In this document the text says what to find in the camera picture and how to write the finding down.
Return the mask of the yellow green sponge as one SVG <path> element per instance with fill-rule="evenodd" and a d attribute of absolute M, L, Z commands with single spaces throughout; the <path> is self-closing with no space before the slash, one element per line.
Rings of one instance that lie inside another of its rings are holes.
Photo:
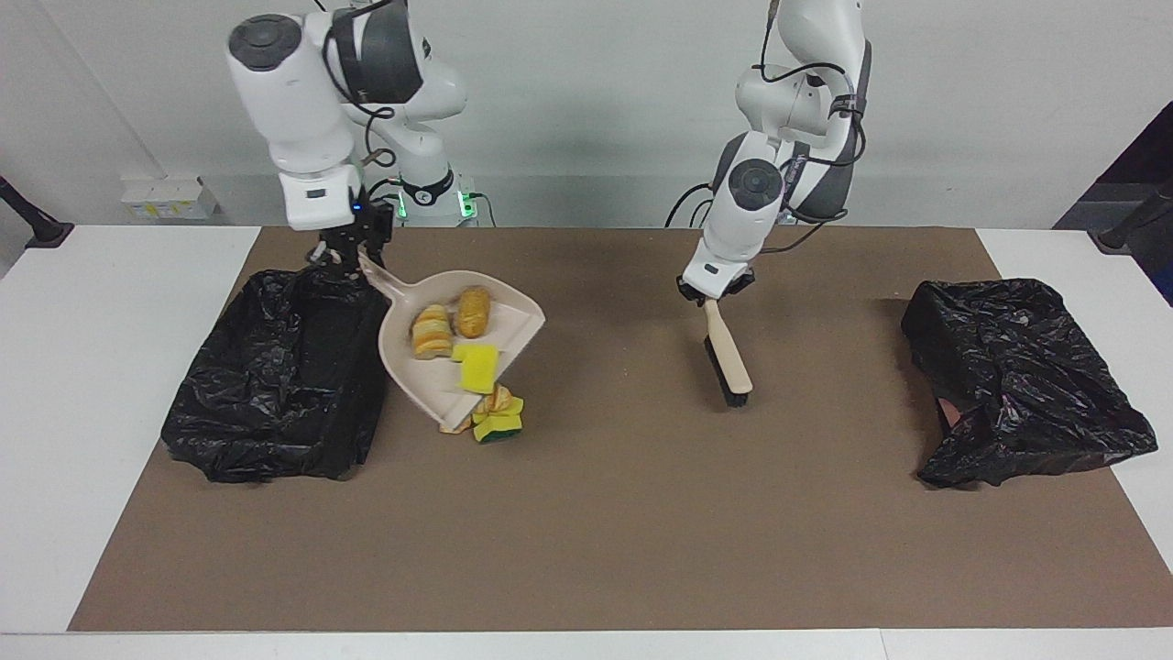
<path fill-rule="evenodd" d="M 504 413 L 481 414 L 476 408 L 472 414 L 474 438 L 484 444 L 518 434 L 522 430 L 523 408 L 524 400 L 518 397 L 514 397 L 511 406 Z"/>

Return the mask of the white wall socket box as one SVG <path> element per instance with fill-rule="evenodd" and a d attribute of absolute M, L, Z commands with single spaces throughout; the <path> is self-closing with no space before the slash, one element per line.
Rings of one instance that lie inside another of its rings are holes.
<path fill-rule="evenodd" d="M 121 202 L 138 220 L 210 220 L 221 210 L 202 177 L 123 181 Z"/>

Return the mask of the brown oval bread roll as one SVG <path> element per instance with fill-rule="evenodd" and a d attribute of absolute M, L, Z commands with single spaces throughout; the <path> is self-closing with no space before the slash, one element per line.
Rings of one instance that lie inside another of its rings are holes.
<path fill-rule="evenodd" d="M 488 329 L 493 298 L 484 287 L 468 287 L 457 295 L 455 329 L 463 338 L 479 338 Z"/>

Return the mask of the beige plastic dustpan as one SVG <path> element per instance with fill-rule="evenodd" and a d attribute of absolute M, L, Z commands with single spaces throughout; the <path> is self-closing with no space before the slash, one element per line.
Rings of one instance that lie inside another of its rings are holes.
<path fill-rule="evenodd" d="M 457 295 L 461 291 L 468 287 L 487 288 L 493 298 L 487 332 L 472 339 L 455 333 L 454 347 L 456 343 L 494 343 L 499 347 L 496 383 L 545 324 L 545 314 L 533 297 L 481 272 L 448 270 L 420 281 L 407 283 L 377 266 L 377 263 L 364 254 L 357 256 L 357 263 L 366 280 L 389 300 L 389 309 L 378 329 L 378 353 L 385 369 L 399 388 L 439 424 L 455 426 L 470 416 L 486 394 L 457 388 L 460 365 L 450 358 L 413 358 L 411 325 L 419 312 L 429 304 L 443 304 L 449 312 L 452 329 L 455 329 Z"/>

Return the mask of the dark cabinet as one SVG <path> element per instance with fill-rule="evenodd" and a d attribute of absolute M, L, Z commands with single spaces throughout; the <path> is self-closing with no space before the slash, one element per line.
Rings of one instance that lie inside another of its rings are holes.
<path fill-rule="evenodd" d="M 1103 231 L 1117 226 L 1173 177 L 1173 101 L 1133 138 L 1053 225 Z"/>

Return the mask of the plain yellow sponge piece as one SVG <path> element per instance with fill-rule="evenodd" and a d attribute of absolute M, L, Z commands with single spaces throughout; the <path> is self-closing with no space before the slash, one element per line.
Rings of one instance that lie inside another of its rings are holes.
<path fill-rule="evenodd" d="M 496 386 L 499 347 L 494 343 L 456 343 L 450 359 L 460 365 L 457 388 L 475 394 L 490 394 Z"/>

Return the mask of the black stand foot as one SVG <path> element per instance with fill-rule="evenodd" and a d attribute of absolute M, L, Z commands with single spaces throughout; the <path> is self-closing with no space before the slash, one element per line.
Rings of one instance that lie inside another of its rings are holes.
<path fill-rule="evenodd" d="M 57 249 L 75 227 L 74 223 L 60 222 L 36 204 L 25 199 L 4 175 L 0 175 L 0 199 L 32 229 L 33 237 L 27 241 L 27 249 Z"/>
<path fill-rule="evenodd" d="M 1101 254 L 1131 256 L 1128 241 L 1132 237 L 1173 216 L 1173 175 L 1155 185 L 1132 185 L 1127 191 L 1135 200 L 1135 207 L 1116 225 L 1089 233 Z"/>

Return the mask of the beige hand brush black bristles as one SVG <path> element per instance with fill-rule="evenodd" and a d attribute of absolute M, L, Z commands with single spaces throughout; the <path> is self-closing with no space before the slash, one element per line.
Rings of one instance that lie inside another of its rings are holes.
<path fill-rule="evenodd" d="M 753 390 L 750 370 L 744 365 L 734 338 L 730 334 L 728 325 L 721 317 L 719 302 L 713 298 L 707 298 L 701 304 L 701 309 L 707 318 L 708 358 L 716 365 L 723 397 L 728 408 L 741 408 L 750 401 L 750 394 Z"/>

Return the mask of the brown table mat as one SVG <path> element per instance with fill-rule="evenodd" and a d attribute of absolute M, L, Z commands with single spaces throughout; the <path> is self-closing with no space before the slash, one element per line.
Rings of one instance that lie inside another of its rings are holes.
<path fill-rule="evenodd" d="M 345 481 L 209 483 L 156 448 L 73 631 L 1173 626 L 1116 475 L 930 489 L 921 281 L 994 279 L 971 230 L 830 227 L 721 304 L 755 390 L 723 401 L 674 275 L 686 230 L 399 229 L 408 281 L 472 268 L 545 326 L 523 430 L 440 434 L 389 386 Z"/>

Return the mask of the black bag lined pink bin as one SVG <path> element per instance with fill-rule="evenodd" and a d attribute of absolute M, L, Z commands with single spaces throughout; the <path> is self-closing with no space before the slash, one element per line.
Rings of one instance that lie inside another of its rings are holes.
<path fill-rule="evenodd" d="M 957 411 L 918 469 L 929 487 L 998 487 L 1157 453 L 1148 419 L 1040 280 L 922 281 L 901 329 L 935 397 Z"/>

